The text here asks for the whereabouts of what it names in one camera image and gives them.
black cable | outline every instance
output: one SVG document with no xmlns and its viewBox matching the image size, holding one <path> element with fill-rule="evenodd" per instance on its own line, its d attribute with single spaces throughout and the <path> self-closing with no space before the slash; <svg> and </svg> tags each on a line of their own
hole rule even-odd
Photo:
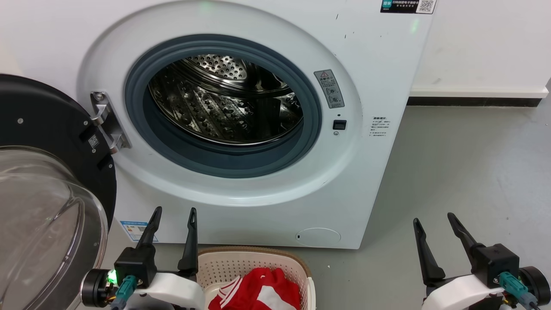
<svg viewBox="0 0 551 310">
<path fill-rule="evenodd" d="M 534 302 L 530 303 L 530 307 L 532 307 L 534 310 L 541 310 Z"/>
</svg>

laundry basket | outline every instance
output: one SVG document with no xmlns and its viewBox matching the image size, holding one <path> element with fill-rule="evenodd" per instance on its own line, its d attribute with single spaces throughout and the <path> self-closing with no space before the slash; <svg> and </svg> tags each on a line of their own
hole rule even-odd
<svg viewBox="0 0 551 310">
<path fill-rule="evenodd" d="M 299 286 L 300 310 L 316 309 L 316 291 L 308 266 L 289 252 L 254 247 L 217 247 L 199 251 L 197 283 L 203 287 L 206 306 L 221 287 L 257 267 L 281 268 L 287 280 Z"/>
</svg>

metal hinge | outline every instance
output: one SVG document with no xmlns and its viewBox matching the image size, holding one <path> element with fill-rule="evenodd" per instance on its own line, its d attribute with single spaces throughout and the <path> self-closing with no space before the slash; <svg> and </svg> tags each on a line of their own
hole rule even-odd
<svg viewBox="0 0 551 310">
<path fill-rule="evenodd" d="M 109 144 L 111 154 L 115 154 L 121 148 L 131 148 L 132 145 L 118 122 L 107 93 L 91 92 L 90 100 L 96 113 L 92 117 L 92 122 L 103 133 L 105 140 Z"/>
</svg>

gray rubber seal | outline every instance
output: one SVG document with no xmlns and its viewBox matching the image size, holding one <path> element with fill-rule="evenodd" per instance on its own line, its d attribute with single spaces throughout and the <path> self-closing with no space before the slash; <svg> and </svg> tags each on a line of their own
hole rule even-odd
<svg viewBox="0 0 551 310">
<path fill-rule="evenodd" d="M 159 110 L 147 85 L 167 65 L 202 54 L 242 58 L 270 70 L 295 92 L 304 115 L 302 122 L 283 138 L 252 147 L 216 145 L 178 129 Z M 295 163 L 316 142 L 322 118 L 317 93 L 296 66 L 265 46 L 225 35 L 185 36 L 148 51 L 128 75 L 125 102 L 139 134 L 157 152 L 189 170 L 223 178 L 260 177 Z"/>
</svg>

white washing machine body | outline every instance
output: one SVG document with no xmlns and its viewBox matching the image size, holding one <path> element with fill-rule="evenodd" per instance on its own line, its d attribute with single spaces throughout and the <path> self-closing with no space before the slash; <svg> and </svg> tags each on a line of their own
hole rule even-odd
<svg viewBox="0 0 551 310">
<path fill-rule="evenodd" d="M 48 84 L 91 115 L 90 94 L 109 96 L 131 144 L 113 155 L 119 223 L 145 222 L 160 205 L 158 241 L 183 243 L 195 207 L 200 243 L 357 249 L 433 17 L 380 11 L 380 0 L 10 1 L 0 9 L 0 72 Z M 193 35 L 254 42 L 298 68 L 321 110 L 303 156 L 228 178 L 185 168 L 144 138 L 128 112 L 129 74 L 156 46 Z M 329 108 L 321 72 L 344 106 Z"/>
</svg>

